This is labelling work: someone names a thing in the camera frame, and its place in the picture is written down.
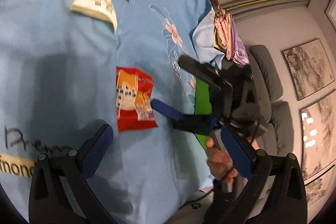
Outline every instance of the human hand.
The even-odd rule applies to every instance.
[[[215,148],[215,143],[211,137],[207,138],[206,146],[208,147],[206,153],[208,156],[207,164],[210,168],[211,174],[216,180],[221,180],[223,176],[232,168],[232,159],[225,151]],[[232,169],[230,173],[224,178],[223,182],[231,183],[233,178],[238,175],[236,169]]]

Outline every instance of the light blue fabric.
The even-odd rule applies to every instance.
[[[201,63],[208,63],[214,60],[217,67],[221,69],[222,59],[225,54],[213,47],[215,43],[214,17],[215,11],[211,7],[208,14],[197,25],[192,39],[198,60]]]
[[[185,53],[196,58],[191,36],[209,12],[209,0],[112,0],[116,34],[106,22],[69,11],[72,1],[0,0],[2,136],[5,127],[18,128],[29,142],[79,148],[101,121],[79,129],[96,119],[117,133],[116,66],[143,70],[154,79],[152,98],[193,113],[194,79],[176,59]],[[168,22],[177,28],[177,43]],[[173,130],[157,112],[155,119],[158,128],[120,133],[88,180],[119,223],[163,223],[200,186],[212,183],[197,139]],[[32,145],[10,146],[17,139],[17,131],[10,132],[8,149],[0,141],[0,154],[36,159],[40,152]],[[0,172],[26,219],[30,181]]]

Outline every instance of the black cable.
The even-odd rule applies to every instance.
[[[258,128],[259,128],[259,124],[260,124],[260,121],[258,121],[258,126],[256,127],[256,130],[255,132],[253,133],[252,135],[252,140],[250,142],[250,144],[252,145],[252,143],[254,142],[255,140],[255,136],[257,135],[257,132],[258,132]],[[200,198],[197,198],[197,199],[194,199],[194,200],[190,200],[190,201],[187,201],[186,203],[184,203],[184,205],[182,205],[179,210],[181,210],[184,206],[188,205],[188,204],[192,204],[192,203],[195,203],[195,202],[199,202],[200,200],[202,200],[203,198],[206,198],[208,195],[210,195],[218,186],[221,185],[221,183],[223,182],[223,180],[225,179],[225,177],[234,169],[234,167],[232,167],[229,171],[226,172],[226,174],[216,183],[214,184],[213,188],[207,192],[204,196],[201,196]]]

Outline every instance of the wall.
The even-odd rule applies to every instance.
[[[325,38],[329,42],[331,51],[336,59],[336,31],[325,14],[330,0],[310,0],[308,10],[320,26]]]
[[[245,45],[265,45],[273,58],[280,81],[283,85],[283,96],[281,99],[288,101],[293,118],[293,153],[298,157],[299,163],[301,163],[302,130],[299,111],[336,89],[336,81],[318,92],[297,101],[294,85],[282,51],[319,38],[327,52],[334,74],[336,74],[335,59],[331,53],[327,39],[310,13],[310,10],[305,6],[278,10],[248,18],[238,22],[236,27]],[[311,181],[316,176],[313,176],[306,182]],[[334,173],[332,185],[334,185],[336,181],[335,176],[336,174]],[[320,198],[317,202],[308,207],[308,221],[312,220],[319,212],[331,192],[332,190],[329,190],[323,198]]]

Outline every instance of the red snack package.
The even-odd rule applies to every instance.
[[[157,127],[150,98],[153,79],[136,68],[117,67],[116,108],[118,130]]]

